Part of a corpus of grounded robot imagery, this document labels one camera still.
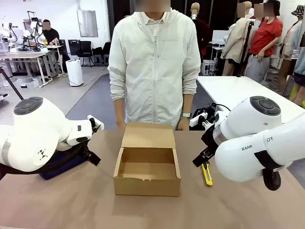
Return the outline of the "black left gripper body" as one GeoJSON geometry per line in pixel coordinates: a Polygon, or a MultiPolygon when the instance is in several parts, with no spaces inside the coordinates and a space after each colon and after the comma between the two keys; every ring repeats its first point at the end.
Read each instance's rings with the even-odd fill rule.
{"type": "Polygon", "coordinates": [[[81,157],[93,157],[95,155],[88,147],[88,142],[90,141],[87,137],[78,137],[76,138],[77,144],[72,147],[72,156],[81,156],[81,157]]]}

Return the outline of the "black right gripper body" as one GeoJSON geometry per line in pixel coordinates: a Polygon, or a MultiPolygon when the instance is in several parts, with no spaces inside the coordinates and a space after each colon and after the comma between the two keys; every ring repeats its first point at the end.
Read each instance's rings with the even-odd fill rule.
{"type": "Polygon", "coordinates": [[[205,154],[215,154],[220,142],[217,136],[214,133],[215,125],[212,124],[208,129],[206,129],[205,133],[202,135],[201,140],[206,145],[204,150],[205,154]]]}

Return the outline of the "navy zippered pouch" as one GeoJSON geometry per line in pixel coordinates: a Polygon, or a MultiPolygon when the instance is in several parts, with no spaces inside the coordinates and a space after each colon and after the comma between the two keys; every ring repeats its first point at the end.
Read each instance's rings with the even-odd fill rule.
{"type": "MultiPolygon", "coordinates": [[[[66,157],[67,157],[66,153],[64,153],[63,151],[60,151],[59,153],[55,153],[55,155],[50,159],[50,161],[56,163],[66,157]]],[[[73,159],[71,159],[69,162],[62,165],[61,167],[53,169],[51,171],[40,173],[39,175],[44,180],[49,180],[56,176],[59,176],[60,174],[66,172],[74,167],[77,167],[78,165],[80,165],[84,162],[86,162],[86,161],[81,156],[76,155],[73,159]]]]}

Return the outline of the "person's left forearm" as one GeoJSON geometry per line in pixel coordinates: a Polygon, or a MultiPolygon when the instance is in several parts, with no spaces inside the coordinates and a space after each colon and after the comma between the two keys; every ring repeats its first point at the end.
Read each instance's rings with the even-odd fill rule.
{"type": "Polygon", "coordinates": [[[193,95],[192,94],[184,94],[183,95],[183,113],[190,114],[192,110],[193,104],[193,95]]]}

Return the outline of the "person's left hand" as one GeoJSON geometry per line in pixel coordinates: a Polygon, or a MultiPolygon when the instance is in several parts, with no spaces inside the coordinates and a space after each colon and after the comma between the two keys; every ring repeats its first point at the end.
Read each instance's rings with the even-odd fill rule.
{"type": "Polygon", "coordinates": [[[181,117],[177,130],[179,131],[189,131],[189,118],[181,117]]]}

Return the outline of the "white side table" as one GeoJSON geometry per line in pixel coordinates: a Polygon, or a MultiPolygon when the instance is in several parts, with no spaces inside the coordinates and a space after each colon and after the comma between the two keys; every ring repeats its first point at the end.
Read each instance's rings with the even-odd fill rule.
{"type": "Polygon", "coordinates": [[[229,109],[248,97],[264,96],[280,106],[283,123],[305,113],[305,109],[248,77],[199,76],[197,81],[215,103],[223,104],[229,109]]]}

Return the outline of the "white computer tower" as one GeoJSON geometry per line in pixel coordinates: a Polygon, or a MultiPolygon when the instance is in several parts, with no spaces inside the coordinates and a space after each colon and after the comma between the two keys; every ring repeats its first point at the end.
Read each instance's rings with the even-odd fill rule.
{"type": "Polygon", "coordinates": [[[214,76],[215,62],[213,60],[203,60],[201,73],[203,76],[214,76]]]}

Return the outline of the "white air purifier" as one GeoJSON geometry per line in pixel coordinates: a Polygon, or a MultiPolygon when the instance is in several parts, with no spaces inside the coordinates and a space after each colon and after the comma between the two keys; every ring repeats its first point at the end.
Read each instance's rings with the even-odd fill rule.
{"type": "Polygon", "coordinates": [[[70,86],[72,87],[82,86],[84,81],[83,81],[80,60],[68,60],[65,63],[66,63],[70,86]]]}

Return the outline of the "black padded chair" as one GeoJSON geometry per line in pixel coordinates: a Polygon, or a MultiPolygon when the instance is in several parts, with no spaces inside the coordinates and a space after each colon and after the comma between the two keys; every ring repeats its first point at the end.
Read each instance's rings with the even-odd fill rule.
{"type": "Polygon", "coordinates": [[[109,65],[109,54],[110,54],[111,42],[107,41],[104,47],[97,47],[92,50],[94,57],[94,64],[97,66],[108,66],[109,65]]]}

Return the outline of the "black tripod leg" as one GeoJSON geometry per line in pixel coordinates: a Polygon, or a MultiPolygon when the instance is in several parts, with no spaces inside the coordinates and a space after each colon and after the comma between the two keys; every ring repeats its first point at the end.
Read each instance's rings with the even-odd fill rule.
{"type": "Polygon", "coordinates": [[[18,91],[18,89],[16,88],[16,86],[13,84],[13,82],[11,81],[10,77],[7,76],[7,74],[5,73],[5,71],[3,70],[3,67],[0,66],[0,73],[4,76],[4,78],[6,79],[6,81],[9,83],[9,85],[11,86],[11,88],[14,90],[14,92],[16,93],[16,95],[21,99],[24,100],[24,98],[22,97],[21,93],[18,91]]]}

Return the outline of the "person in white jacket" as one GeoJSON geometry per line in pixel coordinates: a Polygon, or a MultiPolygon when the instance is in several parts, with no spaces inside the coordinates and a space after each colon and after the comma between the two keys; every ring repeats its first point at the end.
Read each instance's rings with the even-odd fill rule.
{"type": "Polygon", "coordinates": [[[113,29],[109,77],[113,102],[124,99],[124,121],[169,124],[177,130],[183,95],[196,93],[201,67],[191,18],[152,8],[121,19],[113,29]]]}

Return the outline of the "mannequin in beige coat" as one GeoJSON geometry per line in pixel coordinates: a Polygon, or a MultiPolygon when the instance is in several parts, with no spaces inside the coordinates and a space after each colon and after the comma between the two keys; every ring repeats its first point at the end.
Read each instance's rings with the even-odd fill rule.
{"type": "Polygon", "coordinates": [[[233,76],[236,74],[242,61],[247,28],[249,26],[249,14],[252,8],[250,1],[239,3],[237,22],[230,26],[228,38],[222,51],[221,59],[225,60],[222,76],[233,76]]]}

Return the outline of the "grey background desk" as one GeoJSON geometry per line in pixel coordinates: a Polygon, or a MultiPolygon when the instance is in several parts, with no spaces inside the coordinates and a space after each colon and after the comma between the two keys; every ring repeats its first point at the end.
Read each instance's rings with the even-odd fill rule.
{"type": "Polygon", "coordinates": [[[8,52],[0,54],[0,67],[6,68],[6,73],[12,77],[19,70],[25,70],[27,77],[41,79],[38,86],[42,88],[53,81],[54,77],[64,73],[60,46],[47,45],[41,51],[8,52]]]}

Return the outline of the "mannequin with bucket hat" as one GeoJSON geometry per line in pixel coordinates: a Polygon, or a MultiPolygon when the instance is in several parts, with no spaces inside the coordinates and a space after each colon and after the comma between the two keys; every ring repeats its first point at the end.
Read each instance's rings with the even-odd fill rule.
{"type": "Polygon", "coordinates": [[[287,76],[292,75],[292,54],[293,50],[296,49],[299,39],[299,33],[302,26],[303,14],[305,11],[304,5],[298,5],[297,8],[291,12],[292,15],[297,17],[297,22],[295,22],[291,28],[287,31],[283,42],[280,44],[279,57],[283,60],[281,68],[278,74],[278,93],[283,94],[287,76]]]}

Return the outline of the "grey wall panel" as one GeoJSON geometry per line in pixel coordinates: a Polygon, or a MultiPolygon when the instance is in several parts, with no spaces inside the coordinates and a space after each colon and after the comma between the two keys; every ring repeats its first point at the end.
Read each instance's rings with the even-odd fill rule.
{"type": "Polygon", "coordinates": [[[98,37],[96,11],[77,10],[77,17],[81,37],[98,37]]]}

